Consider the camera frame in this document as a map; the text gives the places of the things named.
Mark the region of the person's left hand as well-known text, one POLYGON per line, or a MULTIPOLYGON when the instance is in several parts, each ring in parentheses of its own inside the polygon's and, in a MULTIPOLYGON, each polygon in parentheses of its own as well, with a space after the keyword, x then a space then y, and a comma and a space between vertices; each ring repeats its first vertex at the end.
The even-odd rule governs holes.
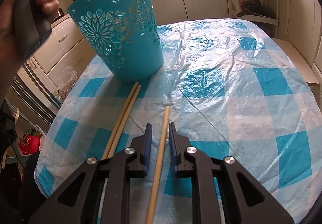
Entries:
MULTIPOLYGON (((1 4, 1 62, 19 63, 18 45, 12 31, 12 12, 16 0, 4 0, 1 4)), ((35 0, 42 12, 53 19, 58 14, 58 0, 35 0)))

